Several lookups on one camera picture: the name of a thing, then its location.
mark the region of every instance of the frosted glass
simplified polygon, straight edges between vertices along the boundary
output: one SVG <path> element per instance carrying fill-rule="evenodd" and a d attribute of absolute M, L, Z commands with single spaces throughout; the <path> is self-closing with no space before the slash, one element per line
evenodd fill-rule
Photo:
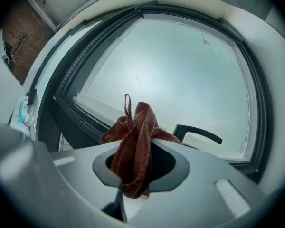
<path fill-rule="evenodd" d="M 183 124 L 223 139 L 218 145 L 190 135 L 188 144 L 219 157 L 242 157 L 248 97 L 231 46 L 197 28 L 142 19 L 107 54 L 78 101 L 115 122 L 124 115 L 124 94 L 129 93 L 133 110 L 139 101 L 147 102 L 170 133 Z"/>

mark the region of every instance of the brown cloth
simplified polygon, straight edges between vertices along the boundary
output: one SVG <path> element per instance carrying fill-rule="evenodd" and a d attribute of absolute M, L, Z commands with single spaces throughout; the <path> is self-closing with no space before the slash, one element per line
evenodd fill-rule
<path fill-rule="evenodd" d="M 121 140 L 113 157 L 111 171 L 123 182 L 123 193 L 130 198 L 138 198 L 148 188 L 151 167 L 151 138 L 158 138 L 182 144 L 178 138 L 158 127 L 155 114 L 145 102 L 139 102 L 132 120 L 131 99 L 124 95 L 126 116 L 116 123 L 101 138 L 101 144 Z"/>

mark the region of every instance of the brick wall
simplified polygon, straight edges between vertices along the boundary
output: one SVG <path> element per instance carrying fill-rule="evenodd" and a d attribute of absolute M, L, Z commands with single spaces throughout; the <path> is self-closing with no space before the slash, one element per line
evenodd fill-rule
<path fill-rule="evenodd" d="M 21 82 L 25 81 L 36 57 L 46 43 L 52 38 L 54 32 L 45 24 L 27 0 L 17 0 L 6 15 L 3 23 L 3 38 L 13 49 L 18 45 L 23 34 L 27 37 L 13 55 L 13 74 Z"/>

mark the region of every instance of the window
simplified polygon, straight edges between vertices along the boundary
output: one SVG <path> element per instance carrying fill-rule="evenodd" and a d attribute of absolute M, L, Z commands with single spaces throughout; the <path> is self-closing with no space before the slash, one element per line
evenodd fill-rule
<path fill-rule="evenodd" d="M 69 97 L 112 126 L 124 115 L 124 94 L 129 93 L 133 108 L 147 102 L 170 133 L 182 124 L 223 139 L 219 145 L 188 133 L 185 144 L 248 161 L 248 139 L 254 144 L 251 129 L 257 125 L 250 118 L 255 89 L 238 54 L 232 40 L 201 23 L 149 14 L 118 36 L 95 63 L 86 61 L 82 70 L 88 77 Z"/>

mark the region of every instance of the black window frame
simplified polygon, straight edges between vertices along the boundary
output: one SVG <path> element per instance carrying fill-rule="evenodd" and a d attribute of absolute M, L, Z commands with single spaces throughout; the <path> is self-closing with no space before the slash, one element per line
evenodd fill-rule
<path fill-rule="evenodd" d="M 134 22 L 146 13 L 174 15 L 197 21 L 219 31 L 237 44 L 246 60 L 255 84 L 258 105 L 258 128 L 256 143 L 250 161 L 228 162 L 254 181 L 259 182 L 269 157 L 273 130 L 272 100 L 262 67 L 247 43 L 230 24 L 223 19 L 214 19 L 191 9 L 158 4 L 156 1 L 153 1 L 123 9 L 113 16 L 107 17 L 87 32 L 58 64 L 46 88 L 45 94 L 47 95 L 42 99 L 41 104 L 43 104 L 43 101 L 46 102 L 47 110 L 50 112 L 55 125 L 75 149 L 100 144 L 101 136 L 108 131 L 110 126 L 74 103 L 67 96 L 68 90 L 84 62 L 88 60 L 99 46 L 103 45 L 106 38 L 122 26 L 125 26 L 130 20 Z M 43 136 L 50 134 L 40 124 L 38 130 L 43 132 Z"/>

